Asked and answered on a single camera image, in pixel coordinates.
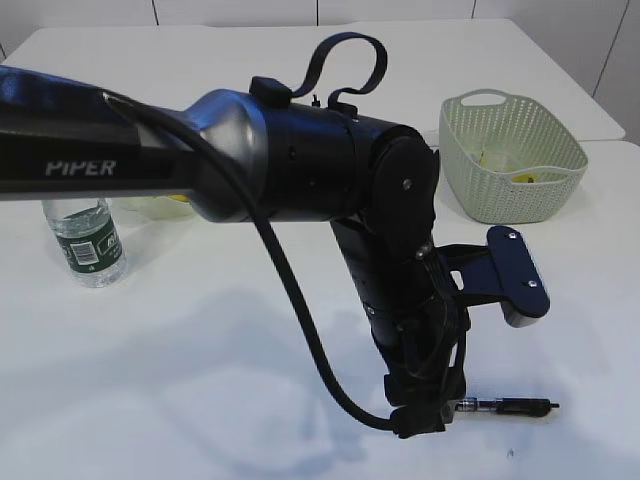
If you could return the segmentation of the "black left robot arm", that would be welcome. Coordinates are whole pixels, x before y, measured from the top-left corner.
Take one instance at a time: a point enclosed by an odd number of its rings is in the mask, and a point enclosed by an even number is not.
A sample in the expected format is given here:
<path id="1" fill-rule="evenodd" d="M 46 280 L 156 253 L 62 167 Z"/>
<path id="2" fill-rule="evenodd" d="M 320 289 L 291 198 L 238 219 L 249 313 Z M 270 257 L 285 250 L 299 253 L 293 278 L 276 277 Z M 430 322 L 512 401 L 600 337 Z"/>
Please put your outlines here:
<path id="1" fill-rule="evenodd" d="M 443 431 L 465 393 L 469 318 L 432 236 L 439 173 L 439 156 L 413 128 L 299 105 L 269 78 L 175 111 L 1 70 L 3 199 L 177 193 L 207 220 L 252 223 L 331 396 L 360 423 L 401 438 Z M 388 418 L 361 409 L 335 378 L 278 221 L 330 225 L 388 369 Z"/>

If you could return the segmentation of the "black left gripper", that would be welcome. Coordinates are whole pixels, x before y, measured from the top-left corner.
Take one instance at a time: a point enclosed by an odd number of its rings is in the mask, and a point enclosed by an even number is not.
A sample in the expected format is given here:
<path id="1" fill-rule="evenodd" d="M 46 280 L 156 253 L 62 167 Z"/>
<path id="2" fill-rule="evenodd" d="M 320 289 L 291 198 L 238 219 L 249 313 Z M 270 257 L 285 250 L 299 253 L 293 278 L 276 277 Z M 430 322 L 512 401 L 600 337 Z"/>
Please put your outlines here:
<path id="1" fill-rule="evenodd" d="M 369 298 L 369 321 L 388 369 L 385 396 L 392 405 L 404 405 L 399 434 L 444 432 L 454 416 L 451 401 L 466 393 L 468 319 L 449 295 L 403 303 L 380 294 Z"/>

